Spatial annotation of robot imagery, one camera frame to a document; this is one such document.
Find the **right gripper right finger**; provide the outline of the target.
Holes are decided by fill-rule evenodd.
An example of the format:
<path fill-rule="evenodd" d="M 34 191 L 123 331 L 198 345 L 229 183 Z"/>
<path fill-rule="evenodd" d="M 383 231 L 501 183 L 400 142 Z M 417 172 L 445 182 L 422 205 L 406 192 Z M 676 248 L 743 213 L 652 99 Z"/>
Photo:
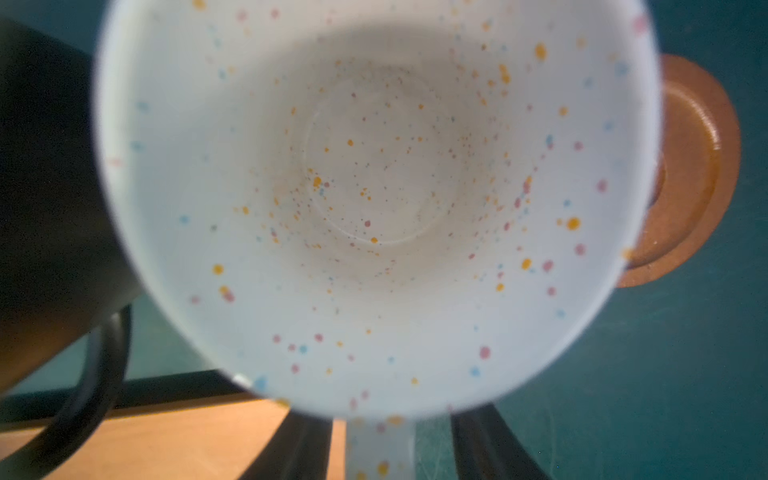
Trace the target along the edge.
<path fill-rule="evenodd" d="M 549 480 L 492 404 L 451 415 L 459 479 Z"/>

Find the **orange serving tray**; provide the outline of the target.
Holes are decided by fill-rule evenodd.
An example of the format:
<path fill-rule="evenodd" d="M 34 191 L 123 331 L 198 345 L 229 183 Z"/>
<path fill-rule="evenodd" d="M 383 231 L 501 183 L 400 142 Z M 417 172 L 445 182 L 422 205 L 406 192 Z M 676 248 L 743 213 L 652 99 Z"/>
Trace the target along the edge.
<path fill-rule="evenodd" d="M 288 413 L 285 404 L 177 402 L 109 416 L 50 479 L 236 479 Z"/>

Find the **black mug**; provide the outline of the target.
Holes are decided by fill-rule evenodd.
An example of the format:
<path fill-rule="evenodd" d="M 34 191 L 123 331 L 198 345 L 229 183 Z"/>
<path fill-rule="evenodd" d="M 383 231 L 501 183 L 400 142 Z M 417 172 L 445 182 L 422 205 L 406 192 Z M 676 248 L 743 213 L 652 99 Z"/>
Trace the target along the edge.
<path fill-rule="evenodd" d="M 141 287 L 99 185 L 91 60 L 11 19 L 1 22 L 1 387 L 10 390 L 80 338 L 80 380 L 53 420 L 1 461 L 5 479 L 41 479 L 92 435 L 116 400 Z"/>

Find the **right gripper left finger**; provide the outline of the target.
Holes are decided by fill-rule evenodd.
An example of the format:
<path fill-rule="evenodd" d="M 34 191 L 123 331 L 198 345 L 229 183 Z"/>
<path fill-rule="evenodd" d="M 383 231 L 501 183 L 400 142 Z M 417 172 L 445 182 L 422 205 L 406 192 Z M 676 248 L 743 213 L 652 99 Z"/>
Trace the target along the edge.
<path fill-rule="evenodd" d="M 327 477 L 333 422 L 290 410 L 240 480 Z"/>

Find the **white mug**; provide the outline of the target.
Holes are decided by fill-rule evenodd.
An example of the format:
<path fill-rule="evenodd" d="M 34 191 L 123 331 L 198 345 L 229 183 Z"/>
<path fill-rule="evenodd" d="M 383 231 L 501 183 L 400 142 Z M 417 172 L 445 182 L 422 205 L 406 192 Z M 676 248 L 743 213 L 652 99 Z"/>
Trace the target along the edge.
<path fill-rule="evenodd" d="M 114 1 L 102 188 L 145 290 L 249 390 L 342 418 L 350 479 L 540 373 L 653 189 L 643 1 Z"/>

